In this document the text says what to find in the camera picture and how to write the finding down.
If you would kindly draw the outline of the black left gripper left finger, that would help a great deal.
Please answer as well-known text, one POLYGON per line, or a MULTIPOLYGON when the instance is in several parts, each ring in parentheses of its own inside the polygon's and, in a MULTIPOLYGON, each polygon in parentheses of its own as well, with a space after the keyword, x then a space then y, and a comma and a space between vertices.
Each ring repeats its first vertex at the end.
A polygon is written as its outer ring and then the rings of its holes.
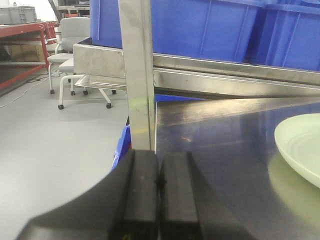
POLYGON ((87 192, 28 221, 19 240, 156 240, 158 160, 130 149, 87 192))

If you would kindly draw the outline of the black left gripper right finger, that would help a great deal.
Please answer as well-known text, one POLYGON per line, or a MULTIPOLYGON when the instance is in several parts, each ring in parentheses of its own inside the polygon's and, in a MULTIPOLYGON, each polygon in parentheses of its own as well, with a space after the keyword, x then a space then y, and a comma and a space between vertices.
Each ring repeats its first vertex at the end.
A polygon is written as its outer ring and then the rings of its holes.
POLYGON ((253 240, 209 186, 190 152, 162 161, 160 235, 163 240, 253 240))

